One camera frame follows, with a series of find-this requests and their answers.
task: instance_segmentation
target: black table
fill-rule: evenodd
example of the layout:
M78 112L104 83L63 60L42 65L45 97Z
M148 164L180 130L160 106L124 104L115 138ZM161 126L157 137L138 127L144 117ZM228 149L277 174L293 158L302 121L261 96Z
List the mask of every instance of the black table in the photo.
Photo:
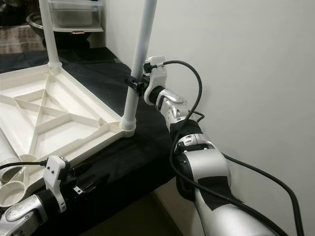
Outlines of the black table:
M130 69L107 48L59 50L63 68L123 115ZM47 52L0 55L0 73L38 66L48 62ZM68 207L51 218L34 235L78 235L168 182L174 175L168 163L171 138L164 118L153 106L139 99L137 128L133 137L121 138L88 161L93 166L79 179L97 179L109 173L86 201Z

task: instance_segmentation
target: white pipe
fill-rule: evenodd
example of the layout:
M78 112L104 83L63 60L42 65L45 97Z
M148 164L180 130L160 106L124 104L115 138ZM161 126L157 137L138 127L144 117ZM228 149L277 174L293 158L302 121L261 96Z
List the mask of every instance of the white pipe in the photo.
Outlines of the white pipe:
M49 58L48 65L51 67L60 67L61 63L58 58L53 23L51 21L48 0L39 0L39 7L41 20L43 22L45 41Z
M142 78L143 64L147 57L148 46L152 31L154 20L154 13L157 6L157 0L146 0L143 10L142 22L140 32L137 39L135 54L133 57L133 64L131 69L131 76L138 81ZM132 131L136 128L136 111L138 105L138 94L128 87L125 111L120 122L120 127L126 131Z

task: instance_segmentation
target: white wall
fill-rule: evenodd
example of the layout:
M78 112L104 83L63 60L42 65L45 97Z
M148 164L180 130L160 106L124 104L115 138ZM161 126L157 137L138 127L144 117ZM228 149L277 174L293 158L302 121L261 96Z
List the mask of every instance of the white wall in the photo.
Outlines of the white wall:
M131 67L143 0L106 1L106 46ZM315 224L315 1L159 0L149 56L191 63L203 79L201 126L221 151L296 193L305 233ZM167 85L193 104L197 83L168 65ZM232 165L233 192L295 235L289 197ZM185 236L202 235L174 181L156 190Z

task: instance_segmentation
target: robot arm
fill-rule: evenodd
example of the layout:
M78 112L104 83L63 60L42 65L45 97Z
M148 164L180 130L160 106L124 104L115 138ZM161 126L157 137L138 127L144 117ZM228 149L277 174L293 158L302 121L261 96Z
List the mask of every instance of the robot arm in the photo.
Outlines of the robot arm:
M161 65L164 57L151 57L145 66ZM190 111L187 102L165 88L166 70L153 68L144 100L164 116L174 139L179 132L175 149L177 168L186 177L217 192L236 199L230 190L230 171L221 152L202 133L194 115L180 128ZM266 225L240 208L216 198L177 178L177 189L182 197L194 203L207 236L277 236Z
M46 189L11 206L0 217L0 236L30 236L57 211L66 210L66 202L78 201L93 191L97 182L77 186L76 176L91 165L83 163L70 169L70 163L62 157L48 158L44 181Z

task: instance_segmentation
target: plastic storage bin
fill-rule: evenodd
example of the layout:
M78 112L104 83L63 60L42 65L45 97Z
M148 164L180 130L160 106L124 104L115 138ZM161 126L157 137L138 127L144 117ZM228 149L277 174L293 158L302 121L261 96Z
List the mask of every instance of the plastic storage bin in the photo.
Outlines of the plastic storage bin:
M49 0L54 31L103 31L101 1Z

